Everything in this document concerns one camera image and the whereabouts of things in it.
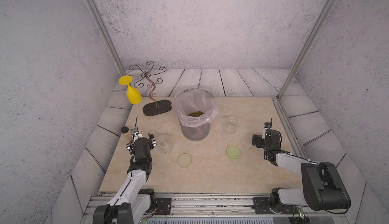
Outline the glass jar with beige lid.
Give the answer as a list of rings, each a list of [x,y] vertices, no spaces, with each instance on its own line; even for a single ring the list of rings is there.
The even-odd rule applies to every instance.
[[[169,135],[163,134],[157,138],[157,146],[164,153],[168,154],[173,149],[173,141]]]

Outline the green jar lid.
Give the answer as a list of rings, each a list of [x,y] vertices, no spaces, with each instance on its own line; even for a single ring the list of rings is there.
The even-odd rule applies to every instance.
[[[241,154],[241,151],[236,146],[229,146],[227,148],[227,156],[230,159],[233,159],[233,160],[238,159],[240,157],[240,154]]]

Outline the glass jar with green lid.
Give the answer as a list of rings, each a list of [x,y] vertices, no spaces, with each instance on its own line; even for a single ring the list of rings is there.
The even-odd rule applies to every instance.
[[[239,121],[236,117],[229,116],[225,118],[223,123],[223,129],[226,134],[235,134],[239,125]]]

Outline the grey bin with plastic liner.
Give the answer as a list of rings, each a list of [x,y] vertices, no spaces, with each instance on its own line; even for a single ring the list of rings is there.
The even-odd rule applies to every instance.
[[[201,88],[179,92],[172,101],[184,137],[190,141],[202,141],[209,132],[211,123],[219,114],[214,96]]]

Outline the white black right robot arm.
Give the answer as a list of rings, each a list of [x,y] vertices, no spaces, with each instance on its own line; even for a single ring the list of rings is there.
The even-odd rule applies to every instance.
[[[270,128],[265,128],[262,135],[252,136],[252,145],[263,149],[265,160],[299,175],[302,181],[300,189],[272,189],[270,210],[280,213],[283,206],[300,206],[331,214],[342,210],[341,214],[346,214],[352,201],[335,165],[296,156],[281,149],[281,143],[281,133]]]

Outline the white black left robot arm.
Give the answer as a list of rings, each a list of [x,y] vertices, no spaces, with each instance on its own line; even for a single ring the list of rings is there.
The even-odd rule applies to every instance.
[[[93,213],[94,224],[137,224],[144,215],[156,211],[157,201],[153,189],[142,187],[152,171],[151,150],[156,146],[155,138],[133,136],[129,149],[133,154],[127,172],[127,178],[115,196],[106,204],[98,206]]]

